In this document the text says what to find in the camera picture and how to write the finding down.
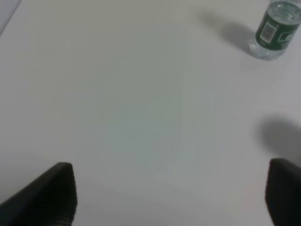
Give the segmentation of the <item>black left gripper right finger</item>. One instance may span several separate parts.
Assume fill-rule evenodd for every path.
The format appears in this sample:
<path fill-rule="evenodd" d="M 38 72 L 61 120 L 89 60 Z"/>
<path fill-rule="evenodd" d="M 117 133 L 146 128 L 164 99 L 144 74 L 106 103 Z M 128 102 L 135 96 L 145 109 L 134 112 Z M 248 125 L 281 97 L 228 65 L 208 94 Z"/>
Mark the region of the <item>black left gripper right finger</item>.
<path fill-rule="evenodd" d="M 269 162 L 265 202 L 273 225 L 301 224 L 301 168 L 283 158 Z"/>

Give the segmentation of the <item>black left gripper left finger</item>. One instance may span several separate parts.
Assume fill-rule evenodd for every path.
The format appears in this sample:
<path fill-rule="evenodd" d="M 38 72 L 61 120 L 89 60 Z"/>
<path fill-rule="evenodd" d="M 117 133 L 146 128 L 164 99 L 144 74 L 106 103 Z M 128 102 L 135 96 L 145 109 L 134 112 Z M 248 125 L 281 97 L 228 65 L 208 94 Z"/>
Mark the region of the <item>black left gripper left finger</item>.
<path fill-rule="evenodd" d="M 70 226 L 78 205 L 73 166 L 59 162 L 1 203 L 2 226 Z"/>

